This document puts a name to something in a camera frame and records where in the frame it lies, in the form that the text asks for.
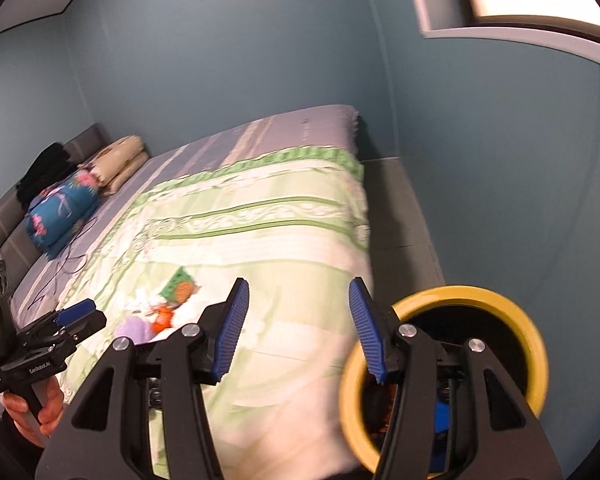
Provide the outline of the person's left hand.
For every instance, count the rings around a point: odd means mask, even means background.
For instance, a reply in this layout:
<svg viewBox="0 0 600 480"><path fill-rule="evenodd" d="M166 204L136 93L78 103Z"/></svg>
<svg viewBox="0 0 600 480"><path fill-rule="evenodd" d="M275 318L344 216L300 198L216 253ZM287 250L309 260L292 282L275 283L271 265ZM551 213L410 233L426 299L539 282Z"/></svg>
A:
<svg viewBox="0 0 600 480"><path fill-rule="evenodd" d="M38 386L44 403L34 394L31 398L33 406L30 406L22 396L5 392L3 404L20 434L32 444L44 448L64 414L65 395L56 376L39 382Z"/></svg>

